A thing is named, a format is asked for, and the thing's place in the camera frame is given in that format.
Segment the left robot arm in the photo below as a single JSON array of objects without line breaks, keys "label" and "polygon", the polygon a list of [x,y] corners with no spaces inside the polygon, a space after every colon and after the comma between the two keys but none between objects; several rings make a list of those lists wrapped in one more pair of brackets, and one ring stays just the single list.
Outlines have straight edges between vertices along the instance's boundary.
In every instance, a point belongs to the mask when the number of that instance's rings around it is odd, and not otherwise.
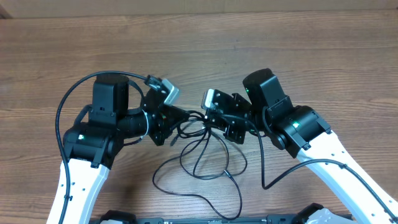
[{"label": "left robot arm", "polygon": [[[55,134],[62,163],[48,223],[89,223],[97,196],[121,149],[146,136],[161,146],[188,118],[187,111],[173,105],[179,89],[167,79],[120,71],[92,76],[96,79],[92,102],[83,107],[65,134],[60,134],[59,125],[66,96],[56,112]],[[149,87],[147,93],[134,77]]]}]

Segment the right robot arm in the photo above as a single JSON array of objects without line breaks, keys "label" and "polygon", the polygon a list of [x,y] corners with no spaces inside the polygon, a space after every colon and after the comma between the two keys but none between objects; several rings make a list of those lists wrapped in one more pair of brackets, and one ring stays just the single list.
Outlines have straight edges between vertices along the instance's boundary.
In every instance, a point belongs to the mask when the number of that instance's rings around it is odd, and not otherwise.
[{"label": "right robot arm", "polygon": [[299,164],[269,184],[308,167],[339,198],[358,223],[397,223],[397,201],[388,195],[350,156],[331,126],[311,107],[294,106],[269,68],[249,74],[243,85],[248,99],[238,93],[205,92],[202,108],[208,124],[227,140],[243,144],[247,132],[264,132],[271,143],[287,151]]}]

